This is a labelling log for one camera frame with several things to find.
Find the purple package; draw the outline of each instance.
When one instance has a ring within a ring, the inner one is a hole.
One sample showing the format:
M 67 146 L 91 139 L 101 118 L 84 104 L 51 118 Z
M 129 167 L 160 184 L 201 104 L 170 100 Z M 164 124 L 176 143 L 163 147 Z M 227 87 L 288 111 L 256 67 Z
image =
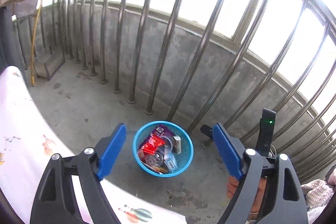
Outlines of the purple package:
M 158 136 L 158 137 L 161 137 L 161 136 L 173 137 L 173 136 L 174 136 L 174 133 L 171 132 L 171 131 L 169 130 L 169 128 L 166 127 L 165 125 L 163 125 L 163 124 L 159 124 L 159 125 L 157 125 L 157 126 L 152 130 L 152 132 L 148 135 L 148 137 L 145 138 L 145 139 L 143 140 L 143 142 L 140 144 L 140 146 L 139 146 L 138 149 L 142 148 L 142 146 L 144 146 L 145 143 L 148 142 L 148 140 L 149 140 L 149 138 L 151 137 L 151 135 L 156 135 L 156 136 Z

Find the human hand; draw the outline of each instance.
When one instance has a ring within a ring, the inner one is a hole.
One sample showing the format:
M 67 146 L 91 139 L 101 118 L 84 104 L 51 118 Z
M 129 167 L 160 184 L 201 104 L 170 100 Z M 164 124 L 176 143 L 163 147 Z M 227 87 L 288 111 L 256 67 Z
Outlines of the human hand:
M 238 180 L 235 177 L 229 176 L 229 182 L 226 185 L 226 194 L 229 199 L 231 199 L 236 192 L 238 187 Z M 266 178 L 261 178 L 258 186 L 258 191 L 255 196 L 254 202 L 252 204 L 251 213 L 258 213 L 260 210 L 261 202 L 263 201 L 263 196 L 266 187 Z

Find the yellow stick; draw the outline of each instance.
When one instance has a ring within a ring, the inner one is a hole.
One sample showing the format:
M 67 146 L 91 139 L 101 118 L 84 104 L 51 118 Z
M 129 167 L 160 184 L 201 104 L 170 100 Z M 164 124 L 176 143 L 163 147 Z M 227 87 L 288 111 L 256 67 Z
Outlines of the yellow stick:
M 37 29 L 37 23 L 39 21 L 39 16 L 41 13 L 42 8 L 42 0 L 40 3 L 40 7 L 37 10 L 36 18 L 35 18 L 35 24 L 34 24 L 34 31 L 33 31 L 33 38 L 31 40 L 31 62 L 30 62 L 30 77 L 31 77 L 31 85 L 35 86 L 35 79 L 34 79 L 34 49 L 35 49 L 35 37 L 36 37 L 36 29 Z

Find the blue gripper pad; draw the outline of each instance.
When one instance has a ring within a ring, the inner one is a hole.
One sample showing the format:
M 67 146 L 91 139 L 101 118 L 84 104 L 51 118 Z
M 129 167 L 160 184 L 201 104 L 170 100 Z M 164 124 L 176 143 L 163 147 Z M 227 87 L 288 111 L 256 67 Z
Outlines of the blue gripper pad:
M 243 144 L 237 138 L 230 137 L 221 124 L 216 124 L 213 127 L 212 137 L 230 175 L 240 181 L 244 175 L 242 172 L 245 151 Z
M 106 138 L 110 138 L 111 141 L 107 145 L 105 151 L 101 155 L 99 155 L 98 153 L 99 169 L 96 175 L 99 180 L 102 180 L 104 177 L 110 174 L 111 169 L 118 157 L 118 154 L 126 140 L 126 126 L 120 123 L 116 127 L 112 135 Z

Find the blue rubber pad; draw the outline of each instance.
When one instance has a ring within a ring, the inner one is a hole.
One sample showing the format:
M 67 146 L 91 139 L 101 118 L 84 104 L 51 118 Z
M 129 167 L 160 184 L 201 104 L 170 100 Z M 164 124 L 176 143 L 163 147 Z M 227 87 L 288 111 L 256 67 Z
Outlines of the blue rubber pad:
M 117 128 L 112 140 L 108 144 L 107 148 L 103 152 L 99 160 L 99 169 L 97 177 L 102 180 L 104 177 L 110 174 L 111 169 L 118 157 L 121 148 L 126 140 L 126 126 L 121 124 Z
M 241 181 L 244 175 L 242 172 L 242 159 L 234 149 L 228 135 L 216 124 L 212 130 L 212 137 L 230 175 Z

